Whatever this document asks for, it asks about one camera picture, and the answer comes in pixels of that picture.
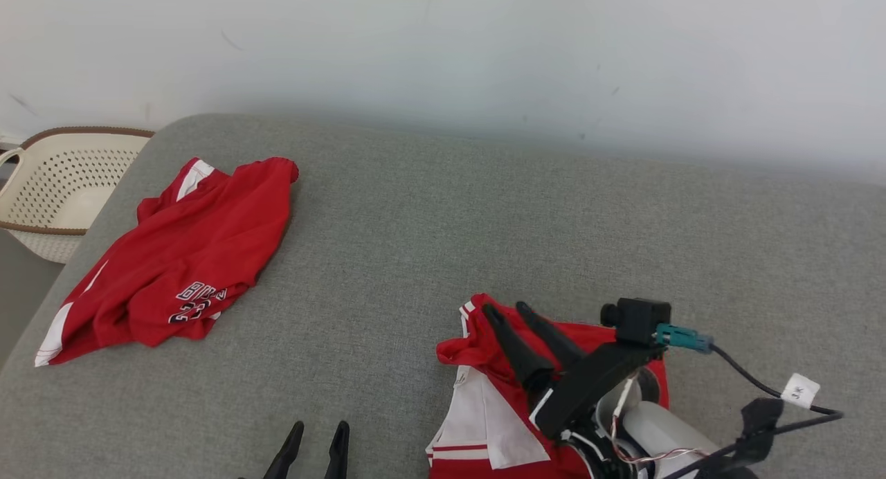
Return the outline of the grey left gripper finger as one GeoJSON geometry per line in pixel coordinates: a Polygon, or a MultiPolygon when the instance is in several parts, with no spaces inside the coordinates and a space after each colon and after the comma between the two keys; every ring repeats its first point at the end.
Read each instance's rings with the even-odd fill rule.
{"type": "Polygon", "coordinates": [[[345,479],[347,476],[350,446],[350,426],[341,420],[329,445],[329,463],[324,479],[345,479]]]}
{"type": "Polygon", "coordinates": [[[264,473],[264,479],[286,479],[288,477],[290,467],[298,457],[304,429],[305,425],[301,420],[294,423],[284,439],[284,444],[279,448],[274,460],[264,473]]]}

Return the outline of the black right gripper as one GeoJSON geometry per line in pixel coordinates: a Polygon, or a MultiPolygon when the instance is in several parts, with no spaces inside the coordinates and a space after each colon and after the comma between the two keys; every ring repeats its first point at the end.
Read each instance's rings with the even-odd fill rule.
{"type": "MultiPolygon", "coordinates": [[[[660,361],[665,346],[652,347],[629,343],[604,343],[586,356],[566,334],[528,303],[516,303],[516,311],[535,337],[547,347],[565,371],[532,411],[532,424],[551,440],[560,437],[570,425],[594,414],[600,399],[618,388],[634,372],[640,371],[640,396],[659,403],[665,395],[662,376],[647,365],[660,361]]],[[[491,325],[497,343],[516,376],[516,381],[530,404],[538,402],[550,387],[556,366],[534,347],[529,346],[496,306],[483,305],[483,316],[491,325]]]]}

